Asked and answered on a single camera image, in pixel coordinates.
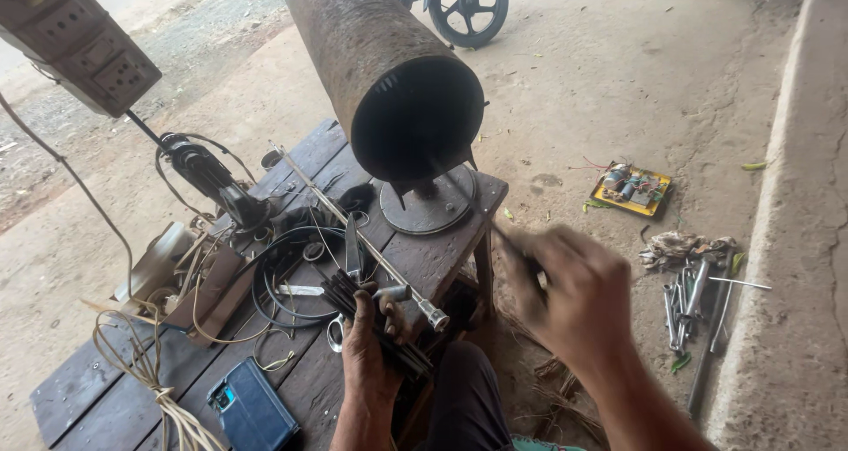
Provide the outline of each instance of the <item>smartphone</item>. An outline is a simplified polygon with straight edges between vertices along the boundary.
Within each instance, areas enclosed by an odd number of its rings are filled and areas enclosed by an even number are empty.
[[[206,402],[235,451],[277,451],[300,430],[253,357],[218,381]]]

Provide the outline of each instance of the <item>metal base plate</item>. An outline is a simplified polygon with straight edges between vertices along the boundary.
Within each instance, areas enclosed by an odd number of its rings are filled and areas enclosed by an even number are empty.
[[[474,197],[474,176],[465,165],[451,169],[451,175],[456,183]],[[414,190],[404,194],[406,210],[400,207],[400,199],[392,186],[384,184],[380,189],[380,209],[392,229],[412,235],[425,235],[439,232],[451,227],[463,218],[471,208],[468,201],[454,186],[445,181],[444,176],[433,180],[438,190],[436,196],[422,198]]]

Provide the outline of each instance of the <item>motorcycle wheel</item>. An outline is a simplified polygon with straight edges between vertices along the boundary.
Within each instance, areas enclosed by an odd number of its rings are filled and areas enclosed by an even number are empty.
[[[451,44],[476,49],[486,45],[498,34],[500,28],[504,26],[509,6],[510,0],[494,0],[492,5],[480,5],[480,0],[456,0],[449,6],[442,4],[442,0],[431,0],[428,8],[430,19],[436,26],[436,30]],[[459,13],[465,21],[465,32],[457,30],[449,23],[448,18],[454,12]],[[492,19],[482,29],[475,29],[472,25],[472,17],[474,14],[484,12],[492,13]]]

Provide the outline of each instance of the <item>cloth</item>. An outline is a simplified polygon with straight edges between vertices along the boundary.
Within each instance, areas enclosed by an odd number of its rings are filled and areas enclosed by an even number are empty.
[[[427,451],[514,451],[498,378],[477,345],[449,344],[434,385]]]
[[[512,435],[512,446],[515,451],[586,451],[582,447],[560,446],[516,434]]]
[[[667,269],[683,263],[686,258],[696,258],[704,252],[715,252],[717,258],[724,256],[728,247],[736,247],[736,239],[730,236],[709,240],[703,235],[673,230],[655,235],[640,251],[642,266],[646,269]]]

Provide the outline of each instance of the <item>dark trousers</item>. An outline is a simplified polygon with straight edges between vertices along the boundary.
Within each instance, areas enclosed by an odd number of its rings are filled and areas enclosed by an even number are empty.
[[[427,451],[512,449],[497,376],[477,345],[449,344],[434,384]]]

